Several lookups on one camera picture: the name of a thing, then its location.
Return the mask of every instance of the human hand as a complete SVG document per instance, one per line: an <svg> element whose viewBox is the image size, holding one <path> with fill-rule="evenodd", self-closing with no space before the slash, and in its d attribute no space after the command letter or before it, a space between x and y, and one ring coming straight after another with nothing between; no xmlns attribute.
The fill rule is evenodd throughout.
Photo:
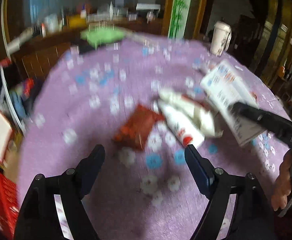
<svg viewBox="0 0 292 240"><path fill-rule="evenodd" d="M275 181L274 193L271 197L271 205L276 211L283 209L287 204L287 196L292 190L289 169L292 165L292 150L286 152L283 162L279 166L279 176Z"/></svg>

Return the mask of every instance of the paper cup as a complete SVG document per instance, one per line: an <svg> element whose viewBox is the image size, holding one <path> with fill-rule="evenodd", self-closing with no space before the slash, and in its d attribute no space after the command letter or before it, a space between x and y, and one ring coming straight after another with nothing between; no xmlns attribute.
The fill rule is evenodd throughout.
<svg viewBox="0 0 292 240"><path fill-rule="evenodd" d="M210 52L220 56L223 51L227 51L231 39L231 28L223 22L216 22Z"/></svg>

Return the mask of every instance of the red basket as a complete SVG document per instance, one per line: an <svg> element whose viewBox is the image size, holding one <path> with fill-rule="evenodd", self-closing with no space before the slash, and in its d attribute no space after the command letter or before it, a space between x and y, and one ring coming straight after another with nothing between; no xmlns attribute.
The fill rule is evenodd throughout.
<svg viewBox="0 0 292 240"><path fill-rule="evenodd" d="M0 231L8 240L14 237L17 207L16 184L0 173Z"/></svg>

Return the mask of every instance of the white bottle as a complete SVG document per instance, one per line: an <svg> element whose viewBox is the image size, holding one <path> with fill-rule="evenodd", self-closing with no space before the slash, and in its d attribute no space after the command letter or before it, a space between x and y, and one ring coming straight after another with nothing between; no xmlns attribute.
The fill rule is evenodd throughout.
<svg viewBox="0 0 292 240"><path fill-rule="evenodd" d="M204 135L185 114L166 104L163 100L159 99L157 104L166 118L168 127L184 147L192 144L197 148L203 143Z"/></svg>

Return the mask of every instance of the table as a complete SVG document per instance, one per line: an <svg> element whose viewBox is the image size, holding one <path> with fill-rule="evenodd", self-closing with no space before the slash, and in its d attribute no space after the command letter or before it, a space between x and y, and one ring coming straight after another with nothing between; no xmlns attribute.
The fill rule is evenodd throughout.
<svg viewBox="0 0 292 240"><path fill-rule="evenodd" d="M257 95L261 108L288 118L271 91L233 57L216 57L198 41L155 38L156 48L130 40L118 50L83 56L65 53L38 96L21 150L19 204L33 177L59 175L75 167L96 144L106 159L89 195L87 214L101 239L189 239L208 200L189 172L183 149L165 123L150 133L145 152L118 149L111 138L137 103L156 110L158 89L171 87L205 98L199 82L202 64L226 59ZM198 151L215 167L244 176L253 172L270 197L287 147L263 133L240 148L228 127L222 138L208 138ZM219 239L226 236L235 197L230 197Z"/></svg>

